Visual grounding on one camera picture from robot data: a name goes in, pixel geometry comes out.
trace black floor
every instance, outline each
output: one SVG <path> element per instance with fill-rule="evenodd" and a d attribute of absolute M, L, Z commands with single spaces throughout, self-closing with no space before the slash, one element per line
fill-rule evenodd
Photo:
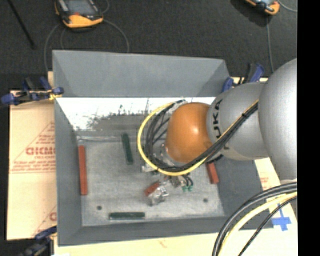
<path fill-rule="evenodd" d="M 52 68 L 52 49 L 127 51 L 123 35 L 107 22 L 92 31 L 75 33 L 59 25 L 53 0 L 11 1 L 37 49 L 31 48 L 8 1 L 0 1 L 0 95 L 21 87 L 26 76 L 45 75 L 46 65 Z M 103 10 L 108 6 L 105 0 L 96 2 Z M 281 2 L 297 8 L 297 0 Z M 269 76 L 297 57 L 298 14 L 283 6 L 277 15 L 267 17 L 244 0 L 109 0 L 104 18 L 122 29 L 131 53 L 223 59 L 231 76 L 244 76 L 248 63 L 260 63 Z M 0 124 L 0 256 L 11 256 L 31 241 L 4 241 L 8 189 L 5 107 L 0 108 Z"/>

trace yellow device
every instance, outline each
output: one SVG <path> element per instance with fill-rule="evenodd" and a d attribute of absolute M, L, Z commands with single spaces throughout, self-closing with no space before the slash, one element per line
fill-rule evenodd
<path fill-rule="evenodd" d="M 94 27 L 104 20 L 93 0 L 55 0 L 54 8 L 62 22 L 71 29 Z"/>

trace red stick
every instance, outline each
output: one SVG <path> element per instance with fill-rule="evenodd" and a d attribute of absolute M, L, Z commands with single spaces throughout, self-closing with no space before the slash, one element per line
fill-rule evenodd
<path fill-rule="evenodd" d="M 79 175 L 80 175 L 80 194 L 88 194 L 87 169 L 86 169 L 86 151 L 84 145 L 78 146 L 79 153 Z"/>

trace yellow cable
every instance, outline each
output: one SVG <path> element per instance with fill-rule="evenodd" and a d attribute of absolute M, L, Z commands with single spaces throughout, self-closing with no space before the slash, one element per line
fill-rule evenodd
<path fill-rule="evenodd" d="M 169 176 L 180 176 L 180 175 L 185 175 L 187 173 L 190 173 L 191 171 L 193 171 L 194 169 L 198 168 L 200 165 L 202 165 L 204 163 L 204 161 L 207 159 L 206 157 L 197 162 L 195 165 L 193 165 L 192 167 L 185 169 L 183 171 L 179 171 L 179 172 L 170 172 L 170 171 L 166 171 L 163 169 L 160 169 L 158 166 L 156 166 L 154 163 L 152 163 L 147 156 L 145 155 L 142 146 L 141 146 L 141 136 L 142 136 L 142 132 L 144 130 L 144 127 L 146 126 L 147 122 L 150 120 L 150 118 L 152 116 L 154 116 L 158 111 L 165 109 L 166 107 L 170 106 L 171 104 L 173 104 L 174 102 L 171 103 L 166 103 L 160 107 L 157 107 L 155 110 L 153 110 L 147 117 L 146 119 L 143 120 L 140 129 L 138 131 L 138 135 L 137 135 L 137 147 L 138 147 L 138 151 L 140 153 L 140 155 L 142 156 L 143 160 L 149 165 L 151 166 L 153 169 L 159 171 L 160 173 L 164 174 L 164 175 L 169 175 Z"/>
<path fill-rule="evenodd" d="M 258 206 L 257 208 L 253 209 L 252 211 L 250 211 L 249 213 L 247 213 L 242 219 L 240 219 L 235 225 L 234 227 L 229 231 L 229 233 L 225 236 L 222 244 L 221 244 L 221 249 L 220 249 L 220 253 L 219 255 L 223 255 L 224 250 L 226 248 L 226 244 L 228 243 L 228 240 L 230 239 L 230 237 L 232 236 L 232 234 L 234 234 L 235 232 L 237 232 L 239 229 L 242 228 L 243 225 L 245 225 L 249 220 L 251 220 L 254 216 L 256 216 L 257 214 L 261 213 L 262 211 L 266 210 L 269 207 L 273 207 L 273 206 L 277 206 L 277 204 L 283 203 L 293 197 L 295 197 L 297 195 L 297 192 L 293 192 L 290 194 L 284 194 L 280 197 L 277 197 L 271 201 L 268 201 L 260 206 Z"/>
<path fill-rule="evenodd" d="M 257 99 L 254 103 L 252 103 L 244 112 L 246 112 L 247 110 L 249 110 L 254 104 L 256 104 L 259 100 Z M 160 169 L 158 166 L 156 166 L 154 163 L 152 163 L 147 156 L 145 155 L 143 149 L 142 149 L 142 145 L 141 145 L 141 136 L 142 136 L 142 132 L 147 124 L 147 122 L 150 120 L 151 117 L 153 117 L 158 111 L 161 111 L 163 109 L 165 109 L 166 107 L 170 106 L 171 104 L 174 104 L 174 102 L 170 102 L 170 103 L 166 103 L 160 107 L 157 107 L 155 110 L 153 110 L 142 122 L 139 131 L 138 131 L 138 135 L 137 135 L 137 147 L 138 147 L 138 151 L 141 155 L 141 157 L 143 158 L 143 160 L 149 165 L 151 166 L 153 169 L 157 170 L 158 172 L 164 174 L 164 175 L 169 175 L 169 176 L 180 176 L 180 175 L 185 175 L 188 174 L 190 172 L 192 172 L 193 170 L 195 170 L 196 168 L 198 168 L 200 165 L 202 165 L 206 159 L 208 158 L 208 156 L 204 157 L 202 160 L 200 160 L 199 162 L 195 163 L 193 166 L 191 166 L 188 169 L 179 171 L 179 172 L 171 172 L 171 171 L 166 171 L 163 169 Z M 221 140 L 223 138 L 223 136 L 231 129 L 231 127 L 234 125 L 235 122 L 237 122 L 240 118 L 242 117 L 239 116 L 225 131 L 224 133 L 222 133 L 222 135 L 215 141 L 215 143 L 217 143 L 219 140 Z"/>

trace blue clamp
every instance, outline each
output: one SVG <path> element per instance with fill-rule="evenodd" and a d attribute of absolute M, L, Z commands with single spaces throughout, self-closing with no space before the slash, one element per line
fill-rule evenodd
<path fill-rule="evenodd" d="M 57 232 L 57 226 L 50 227 L 35 235 L 34 239 L 36 243 L 30 245 L 24 252 L 18 254 L 18 256 L 39 256 L 46 249 L 52 246 L 53 240 L 49 237 L 50 235 Z"/>
<path fill-rule="evenodd" d="M 35 240 L 41 240 L 48 236 L 51 236 L 52 234 L 57 233 L 57 226 L 49 227 L 48 229 L 38 233 L 35 235 Z"/>
<path fill-rule="evenodd" d="M 5 94 L 1 97 L 2 104 L 5 105 L 19 105 L 26 102 L 40 101 L 45 99 L 52 99 L 56 96 L 62 95 L 65 90 L 62 87 L 52 88 L 45 77 L 40 77 L 40 83 L 45 91 L 34 92 L 34 84 L 31 79 L 27 77 L 22 82 L 22 90 L 15 95 L 13 93 Z"/>
<path fill-rule="evenodd" d="M 228 76 L 226 78 L 226 80 L 223 83 L 222 86 L 222 93 L 225 91 L 230 90 L 232 87 L 236 87 L 242 84 L 246 84 L 246 83 L 254 83 L 254 82 L 258 82 L 260 80 L 260 78 L 264 75 L 265 73 L 265 69 L 262 65 L 260 65 L 259 63 L 255 64 L 255 70 L 253 71 L 253 67 L 252 64 L 250 64 L 248 69 L 248 74 L 245 76 L 245 78 L 243 79 L 243 81 L 241 83 L 236 84 L 234 82 L 234 80 Z"/>
<path fill-rule="evenodd" d="M 255 71 L 251 75 L 251 78 L 249 78 L 249 83 L 258 82 L 260 78 L 264 75 L 265 69 L 262 65 L 259 63 L 255 64 Z"/>
<path fill-rule="evenodd" d="M 228 91 L 232 88 L 234 85 L 234 80 L 229 76 L 227 79 L 224 81 L 223 86 L 222 86 L 222 93 L 225 91 Z"/>

